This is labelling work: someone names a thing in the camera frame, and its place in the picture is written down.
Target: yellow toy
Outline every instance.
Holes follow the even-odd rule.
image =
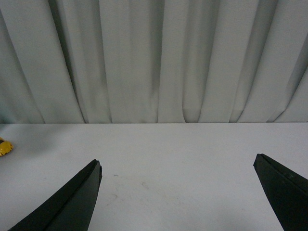
[[[11,142],[5,141],[0,137],[0,156],[9,153],[13,148]]]

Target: table surface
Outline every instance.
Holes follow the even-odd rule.
[[[0,125],[0,230],[92,159],[89,231],[282,231],[253,168],[264,153],[308,178],[308,124]]]

